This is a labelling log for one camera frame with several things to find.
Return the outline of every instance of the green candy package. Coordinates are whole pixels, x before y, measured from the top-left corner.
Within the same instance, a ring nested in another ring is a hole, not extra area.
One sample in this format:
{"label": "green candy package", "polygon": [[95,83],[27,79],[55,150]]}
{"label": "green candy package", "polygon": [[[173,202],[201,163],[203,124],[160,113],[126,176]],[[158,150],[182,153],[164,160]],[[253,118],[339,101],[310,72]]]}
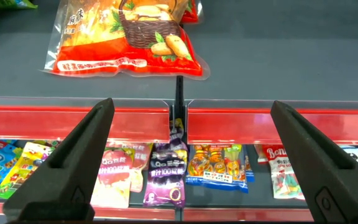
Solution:
{"label": "green candy package", "polygon": [[36,9],[29,0],[0,0],[0,9]]}

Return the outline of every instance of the red shelf edge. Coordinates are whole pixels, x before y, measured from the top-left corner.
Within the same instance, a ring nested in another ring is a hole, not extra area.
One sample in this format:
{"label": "red shelf edge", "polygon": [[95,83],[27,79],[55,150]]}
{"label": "red shelf edge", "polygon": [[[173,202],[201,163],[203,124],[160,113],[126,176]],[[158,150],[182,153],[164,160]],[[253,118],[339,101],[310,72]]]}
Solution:
{"label": "red shelf edge", "polygon": [[308,209],[293,208],[185,208],[183,221],[312,222]]}
{"label": "red shelf edge", "polygon": [[[3,203],[0,202],[0,215]],[[175,210],[165,208],[101,208],[93,207],[95,218],[125,218],[136,220],[175,220]]]}

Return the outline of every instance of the gray shelf surface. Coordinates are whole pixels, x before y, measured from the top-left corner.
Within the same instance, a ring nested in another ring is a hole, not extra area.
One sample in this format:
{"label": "gray shelf surface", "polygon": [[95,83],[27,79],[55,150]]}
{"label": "gray shelf surface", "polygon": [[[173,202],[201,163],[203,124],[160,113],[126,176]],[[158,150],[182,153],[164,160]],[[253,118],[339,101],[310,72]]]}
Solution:
{"label": "gray shelf surface", "polygon": [[196,208],[307,208],[303,200],[274,199],[268,164],[258,164],[253,146],[246,146],[255,182],[248,183],[249,193],[217,190],[186,184],[186,207]]}
{"label": "gray shelf surface", "polygon": [[41,72],[59,0],[0,11],[0,96],[174,99],[175,77],[68,78]]}
{"label": "gray shelf surface", "polygon": [[358,0],[209,0],[185,25],[211,76],[185,99],[358,101]]}

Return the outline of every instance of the clear plastic bag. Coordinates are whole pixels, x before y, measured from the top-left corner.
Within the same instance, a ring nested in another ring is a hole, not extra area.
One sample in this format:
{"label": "clear plastic bag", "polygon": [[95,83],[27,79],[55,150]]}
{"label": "clear plastic bag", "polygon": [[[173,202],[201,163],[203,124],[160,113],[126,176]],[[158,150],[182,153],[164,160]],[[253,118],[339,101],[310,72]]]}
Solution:
{"label": "clear plastic bag", "polygon": [[209,76],[179,26],[188,0],[62,0],[44,70],[70,77]]}

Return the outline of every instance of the orange snack package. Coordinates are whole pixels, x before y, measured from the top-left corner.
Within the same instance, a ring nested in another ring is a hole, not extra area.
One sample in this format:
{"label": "orange snack package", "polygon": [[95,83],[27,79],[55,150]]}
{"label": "orange snack package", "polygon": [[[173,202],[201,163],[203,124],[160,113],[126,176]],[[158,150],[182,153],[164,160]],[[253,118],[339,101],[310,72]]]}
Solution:
{"label": "orange snack package", "polygon": [[62,0],[45,71],[70,77],[126,72],[203,80],[209,68],[179,26],[187,6],[188,0]]}

